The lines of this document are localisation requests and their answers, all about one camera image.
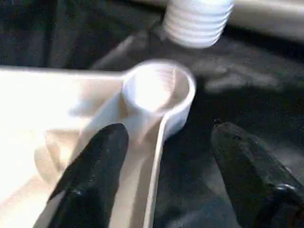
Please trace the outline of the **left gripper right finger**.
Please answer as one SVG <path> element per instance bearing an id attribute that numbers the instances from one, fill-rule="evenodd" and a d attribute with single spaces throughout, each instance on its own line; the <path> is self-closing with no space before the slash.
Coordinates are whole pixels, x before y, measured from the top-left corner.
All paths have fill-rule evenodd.
<path id="1" fill-rule="evenodd" d="M 211 147 L 242 228 L 304 226 L 304 186 L 260 138 L 224 122 L 212 128 Z"/>

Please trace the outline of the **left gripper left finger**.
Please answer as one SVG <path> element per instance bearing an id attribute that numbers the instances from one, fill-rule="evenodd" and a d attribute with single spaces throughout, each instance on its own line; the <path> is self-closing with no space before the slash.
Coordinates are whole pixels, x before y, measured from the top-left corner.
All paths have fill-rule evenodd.
<path id="1" fill-rule="evenodd" d="M 64 196 L 49 228 L 106 228 L 129 145 L 122 123 L 99 130 L 68 166 L 51 194 Z"/>

